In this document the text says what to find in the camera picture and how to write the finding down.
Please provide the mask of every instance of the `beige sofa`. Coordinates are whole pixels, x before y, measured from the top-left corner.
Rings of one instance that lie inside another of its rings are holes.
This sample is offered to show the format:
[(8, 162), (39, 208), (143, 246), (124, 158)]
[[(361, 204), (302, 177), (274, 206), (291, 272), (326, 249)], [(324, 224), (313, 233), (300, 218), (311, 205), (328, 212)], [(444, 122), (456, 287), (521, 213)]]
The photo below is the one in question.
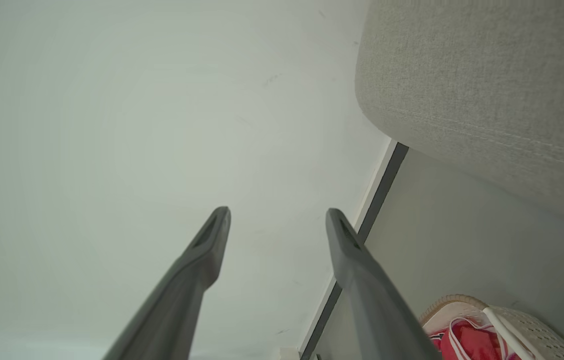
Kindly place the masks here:
[(359, 105), (406, 146), (564, 214), (564, 1), (492, 3), (375, 0)]

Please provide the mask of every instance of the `laundry basket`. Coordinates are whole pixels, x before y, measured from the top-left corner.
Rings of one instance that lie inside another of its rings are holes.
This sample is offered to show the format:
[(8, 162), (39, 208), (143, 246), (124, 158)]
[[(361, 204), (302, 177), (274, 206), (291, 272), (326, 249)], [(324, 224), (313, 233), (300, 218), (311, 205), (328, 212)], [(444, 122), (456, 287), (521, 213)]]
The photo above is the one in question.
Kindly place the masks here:
[(521, 360), (564, 360), (564, 339), (549, 326), (524, 312), (490, 306), (462, 294), (442, 297), (419, 318), (424, 332), (434, 333), (463, 317), (478, 325), (491, 324)]

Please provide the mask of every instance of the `fabric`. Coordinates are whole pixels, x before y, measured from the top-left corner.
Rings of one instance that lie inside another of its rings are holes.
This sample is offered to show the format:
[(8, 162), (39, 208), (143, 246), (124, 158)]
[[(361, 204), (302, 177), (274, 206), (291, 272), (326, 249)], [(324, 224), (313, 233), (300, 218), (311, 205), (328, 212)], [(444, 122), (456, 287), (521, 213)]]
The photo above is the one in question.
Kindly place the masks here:
[(429, 338), (444, 360), (520, 360), (493, 325), (478, 326), (464, 317)]
[(564, 1), (375, 0), (355, 78), (414, 150), (564, 214)]

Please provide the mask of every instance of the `floor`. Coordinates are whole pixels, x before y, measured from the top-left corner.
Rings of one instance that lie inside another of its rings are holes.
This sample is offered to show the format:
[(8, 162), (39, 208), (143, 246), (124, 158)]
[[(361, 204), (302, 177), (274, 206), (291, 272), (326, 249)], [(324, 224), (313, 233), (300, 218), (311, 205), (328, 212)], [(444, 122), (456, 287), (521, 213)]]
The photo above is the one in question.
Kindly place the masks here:
[[(564, 218), (409, 150), (366, 246), (415, 315), (448, 294), (531, 313), (564, 336)], [(316, 353), (357, 360), (346, 295)]]

